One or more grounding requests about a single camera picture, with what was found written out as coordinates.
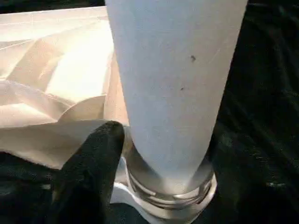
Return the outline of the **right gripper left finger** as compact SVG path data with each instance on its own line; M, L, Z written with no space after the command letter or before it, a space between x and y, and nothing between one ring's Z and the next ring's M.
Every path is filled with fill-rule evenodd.
M125 133L108 121L88 135L51 185L48 224L105 224Z

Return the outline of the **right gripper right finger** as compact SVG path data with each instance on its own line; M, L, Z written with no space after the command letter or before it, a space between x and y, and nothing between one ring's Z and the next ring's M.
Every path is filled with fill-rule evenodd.
M209 157L217 190L209 224L297 224L299 193L251 139L213 134Z

